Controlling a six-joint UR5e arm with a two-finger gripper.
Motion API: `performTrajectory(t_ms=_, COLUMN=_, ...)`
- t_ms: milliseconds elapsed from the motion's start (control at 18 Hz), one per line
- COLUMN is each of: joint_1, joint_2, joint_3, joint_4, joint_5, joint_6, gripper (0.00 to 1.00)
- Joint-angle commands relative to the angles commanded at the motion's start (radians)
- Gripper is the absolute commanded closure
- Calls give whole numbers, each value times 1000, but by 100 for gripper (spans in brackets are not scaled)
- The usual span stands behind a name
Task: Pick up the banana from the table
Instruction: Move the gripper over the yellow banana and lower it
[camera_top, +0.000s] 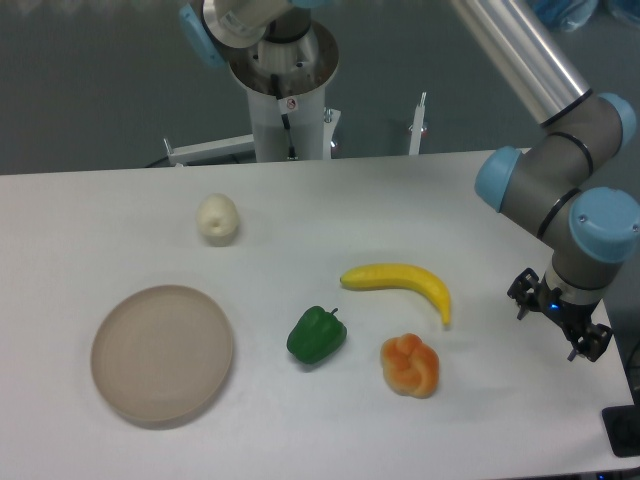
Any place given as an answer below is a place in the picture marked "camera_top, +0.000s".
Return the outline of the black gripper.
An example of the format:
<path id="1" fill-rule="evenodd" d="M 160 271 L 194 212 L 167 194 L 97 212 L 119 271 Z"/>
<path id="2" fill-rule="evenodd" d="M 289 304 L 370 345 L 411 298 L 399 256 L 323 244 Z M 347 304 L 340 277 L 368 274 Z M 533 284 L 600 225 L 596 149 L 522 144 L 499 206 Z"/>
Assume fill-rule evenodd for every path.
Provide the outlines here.
<path id="1" fill-rule="evenodd" d="M 507 296 L 514 300 L 522 320 L 529 312 L 540 312 L 560 327 L 572 345 L 567 360 L 584 357 L 596 362 L 607 350 L 613 331 L 609 326 L 593 324 L 591 315 L 601 298 L 565 284 L 553 283 L 526 268 L 513 281 Z"/>

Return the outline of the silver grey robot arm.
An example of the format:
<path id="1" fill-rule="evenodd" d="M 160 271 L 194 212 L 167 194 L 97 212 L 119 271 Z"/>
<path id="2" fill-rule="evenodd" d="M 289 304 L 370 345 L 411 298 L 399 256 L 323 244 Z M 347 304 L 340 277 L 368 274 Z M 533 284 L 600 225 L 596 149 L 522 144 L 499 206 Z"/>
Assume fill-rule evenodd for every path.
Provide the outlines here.
<path id="1" fill-rule="evenodd" d="M 338 66 L 330 32 L 311 1 L 192 1 L 179 12 L 201 60 L 228 65 L 249 100 L 258 160 L 326 159 L 337 115 L 324 90 Z M 509 288 L 521 313 L 539 312 L 597 360 L 612 331 L 592 313 L 639 242 L 639 205 L 585 181 L 637 128 L 617 95 L 594 94 L 522 1 L 457 1 L 454 9 L 516 92 L 545 138 L 527 152 L 496 150 L 480 168 L 476 194 L 553 251 L 543 275 L 523 271 Z"/>

